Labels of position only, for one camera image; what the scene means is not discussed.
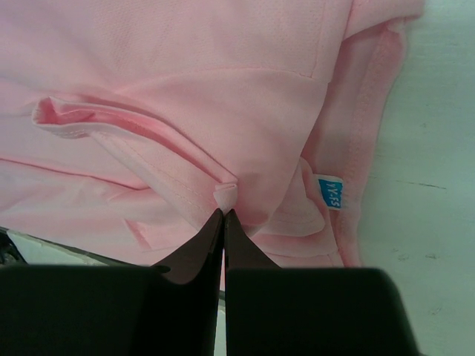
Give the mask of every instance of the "pink shirt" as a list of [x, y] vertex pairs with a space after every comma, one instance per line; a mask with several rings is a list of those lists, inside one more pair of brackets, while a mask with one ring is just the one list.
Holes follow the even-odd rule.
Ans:
[[[422, 6], [0, 0], [0, 225], [150, 264], [234, 208], [282, 266], [358, 265], [379, 120]], [[337, 209], [316, 174], [338, 177]]]

